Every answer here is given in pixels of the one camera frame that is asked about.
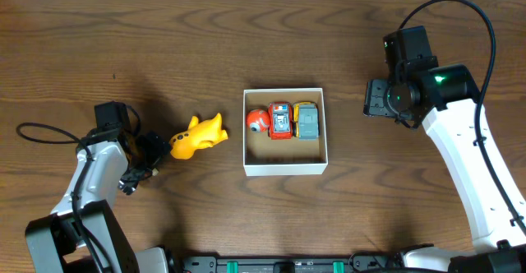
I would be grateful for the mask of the red toy car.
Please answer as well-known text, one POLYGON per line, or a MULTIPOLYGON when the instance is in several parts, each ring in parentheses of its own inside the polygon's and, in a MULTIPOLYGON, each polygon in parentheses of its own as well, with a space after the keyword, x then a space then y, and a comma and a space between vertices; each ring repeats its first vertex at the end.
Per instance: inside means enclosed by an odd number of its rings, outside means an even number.
POLYGON ((293 111, 288 102, 270 103, 268 107, 270 115, 269 137, 271 140, 288 140, 293 137, 293 111))

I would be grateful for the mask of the orange toy rhino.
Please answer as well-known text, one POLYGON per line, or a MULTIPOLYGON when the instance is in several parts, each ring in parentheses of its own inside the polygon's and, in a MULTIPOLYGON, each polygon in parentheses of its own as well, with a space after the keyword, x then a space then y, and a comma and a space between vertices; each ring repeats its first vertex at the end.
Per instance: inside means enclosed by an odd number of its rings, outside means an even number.
POLYGON ((197 150, 211 148, 226 141, 228 133, 222 126, 221 113, 217 113, 212 119, 202 121, 197 116, 192 116, 187 130, 171 138, 170 155, 177 160, 189 160, 197 150))

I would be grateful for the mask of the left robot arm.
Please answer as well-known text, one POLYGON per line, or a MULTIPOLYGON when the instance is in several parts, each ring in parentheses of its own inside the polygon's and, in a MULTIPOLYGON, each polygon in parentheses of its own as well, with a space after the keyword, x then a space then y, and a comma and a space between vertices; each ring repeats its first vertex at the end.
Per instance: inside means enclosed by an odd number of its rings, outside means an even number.
POLYGON ((95 106, 96 127, 79 138, 77 166, 61 201, 49 215, 32 220, 25 239, 38 272, 171 272, 164 247, 134 252, 112 206, 118 191, 131 195, 154 177, 170 146, 154 132, 140 133, 120 102, 95 106))

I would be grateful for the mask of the red toy ball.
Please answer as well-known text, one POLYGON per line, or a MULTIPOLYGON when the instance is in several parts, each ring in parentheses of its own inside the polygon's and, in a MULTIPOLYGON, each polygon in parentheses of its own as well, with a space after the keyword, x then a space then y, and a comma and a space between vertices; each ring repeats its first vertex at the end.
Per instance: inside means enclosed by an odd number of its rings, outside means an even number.
POLYGON ((247 114, 246 124, 251 132, 266 132, 270 127, 270 115, 263 109, 253 109, 247 114))

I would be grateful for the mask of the yellow grey toy truck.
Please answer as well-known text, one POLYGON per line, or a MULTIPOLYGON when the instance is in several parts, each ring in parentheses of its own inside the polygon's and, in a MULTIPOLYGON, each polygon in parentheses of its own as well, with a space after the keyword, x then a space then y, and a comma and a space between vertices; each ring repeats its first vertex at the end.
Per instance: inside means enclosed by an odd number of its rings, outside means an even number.
POLYGON ((293 105, 293 135, 310 141, 319 137, 319 116, 316 103, 298 102, 293 105))

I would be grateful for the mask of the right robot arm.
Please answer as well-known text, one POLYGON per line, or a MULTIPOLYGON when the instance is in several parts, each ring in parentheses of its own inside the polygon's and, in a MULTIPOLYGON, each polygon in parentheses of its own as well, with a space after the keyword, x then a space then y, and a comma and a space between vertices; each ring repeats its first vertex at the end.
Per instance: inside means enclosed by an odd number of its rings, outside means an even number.
POLYGON ((397 30, 383 39, 387 79, 367 84, 364 114, 422 127, 439 150, 464 205, 472 253, 434 246, 399 255, 407 271, 523 272, 525 235, 495 181, 520 215, 525 200, 491 135, 486 117, 475 115, 479 89, 463 64, 440 66, 424 27, 397 30))

